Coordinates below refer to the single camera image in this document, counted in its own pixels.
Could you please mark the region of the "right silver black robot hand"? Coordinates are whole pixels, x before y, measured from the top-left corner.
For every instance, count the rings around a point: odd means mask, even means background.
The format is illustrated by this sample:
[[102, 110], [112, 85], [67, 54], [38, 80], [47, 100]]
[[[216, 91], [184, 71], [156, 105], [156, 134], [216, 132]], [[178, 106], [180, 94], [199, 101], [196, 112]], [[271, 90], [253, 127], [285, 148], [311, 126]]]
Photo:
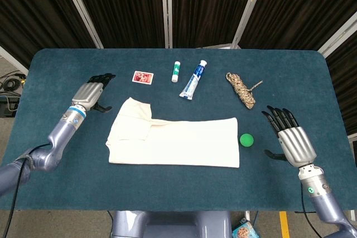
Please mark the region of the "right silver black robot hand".
[[262, 111], [262, 114], [269, 121], [283, 153], [276, 154], [266, 149], [264, 154], [276, 161], [289, 162], [297, 168], [312, 164], [317, 154], [295, 116], [286, 108], [279, 109], [270, 105], [267, 108], [269, 112]]

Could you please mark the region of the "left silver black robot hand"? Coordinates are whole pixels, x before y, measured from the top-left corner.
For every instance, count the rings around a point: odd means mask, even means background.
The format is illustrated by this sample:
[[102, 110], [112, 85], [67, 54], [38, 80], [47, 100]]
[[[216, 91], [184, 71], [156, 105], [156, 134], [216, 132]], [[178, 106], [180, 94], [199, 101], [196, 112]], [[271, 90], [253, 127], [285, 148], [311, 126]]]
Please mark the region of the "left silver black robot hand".
[[99, 105], [98, 100], [105, 87], [113, 78], [115, 78], [115, 75], [111, 73], [92, 76], [76, 92], [76, 94], [72, 98], [72, 104], [80, 105], [86, 111], [97, 110], [101, 113], [107, 113], [112, 109], [112, 107], [108, 106], [105, 108]]

